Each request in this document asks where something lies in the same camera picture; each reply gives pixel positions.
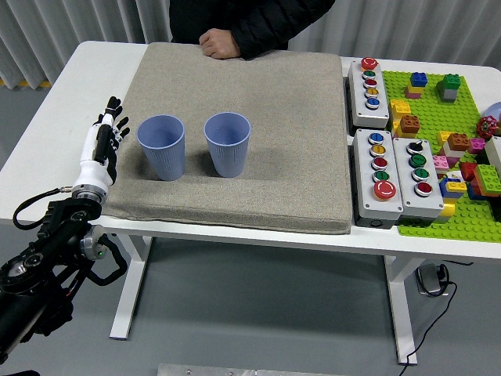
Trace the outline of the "person's hand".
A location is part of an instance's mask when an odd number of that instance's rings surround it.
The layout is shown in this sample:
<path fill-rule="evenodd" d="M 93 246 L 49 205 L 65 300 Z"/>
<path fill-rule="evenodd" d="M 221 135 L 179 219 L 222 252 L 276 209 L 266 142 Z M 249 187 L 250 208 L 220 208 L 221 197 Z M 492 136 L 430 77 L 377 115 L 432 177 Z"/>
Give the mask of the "person's hand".
<path fill-rule="evenodd" d="M 216 60 L 234 59 L 241 56 L 240 47 L 229 30 L 212 28 L 199 38 L 202 53 Z"/>

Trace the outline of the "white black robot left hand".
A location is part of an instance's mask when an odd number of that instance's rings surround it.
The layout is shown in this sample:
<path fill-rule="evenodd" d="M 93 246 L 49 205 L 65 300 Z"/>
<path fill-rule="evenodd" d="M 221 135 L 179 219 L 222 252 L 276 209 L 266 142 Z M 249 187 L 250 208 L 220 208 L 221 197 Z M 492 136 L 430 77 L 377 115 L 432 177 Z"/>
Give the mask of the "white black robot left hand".
<path fill-rule="evenodd" d="M 120 143 L 130 132 L 130 128 L 126 127 L 128 117 L 115 123 L 122 110 L 121 100 L 111 96 L 104 114 L 100 114 L 98 121 L 88 130 L 81 153 L 81 173 L 74 188 L 91 185 L 98 186 L 101 190 L 108 190 L 115 183 L 117 151 Z"/>

